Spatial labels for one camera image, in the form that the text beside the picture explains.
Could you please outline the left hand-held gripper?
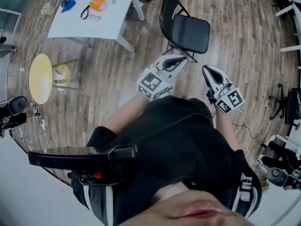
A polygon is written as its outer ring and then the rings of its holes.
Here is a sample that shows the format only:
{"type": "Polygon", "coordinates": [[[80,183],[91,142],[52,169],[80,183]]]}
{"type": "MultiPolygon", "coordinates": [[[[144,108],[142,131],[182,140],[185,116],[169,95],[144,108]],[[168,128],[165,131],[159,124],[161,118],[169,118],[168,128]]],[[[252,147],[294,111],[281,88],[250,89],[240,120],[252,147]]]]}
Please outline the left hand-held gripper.
{"type": "Polygon", "coordinates": [[[174,80],[187,64],[182,55],[163,55],[156,64],[146,68],[137,82],[137,91],[149,101],[169,95],[174,80]]]}

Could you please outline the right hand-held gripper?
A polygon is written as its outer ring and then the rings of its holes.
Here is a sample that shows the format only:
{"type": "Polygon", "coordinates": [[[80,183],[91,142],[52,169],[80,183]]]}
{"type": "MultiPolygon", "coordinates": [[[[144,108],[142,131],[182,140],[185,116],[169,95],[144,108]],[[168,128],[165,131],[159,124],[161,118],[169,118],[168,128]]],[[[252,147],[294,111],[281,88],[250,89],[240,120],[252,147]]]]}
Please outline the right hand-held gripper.
{"type": "Polygon", "coordinates": [[[229,81],[228,76],[222,69],[204,65],[202,74],[207,86],[210,88],[206,94],[209,102],[217,106],[225,114],[238,109],[245,102],[240,89],[229,81]]]}

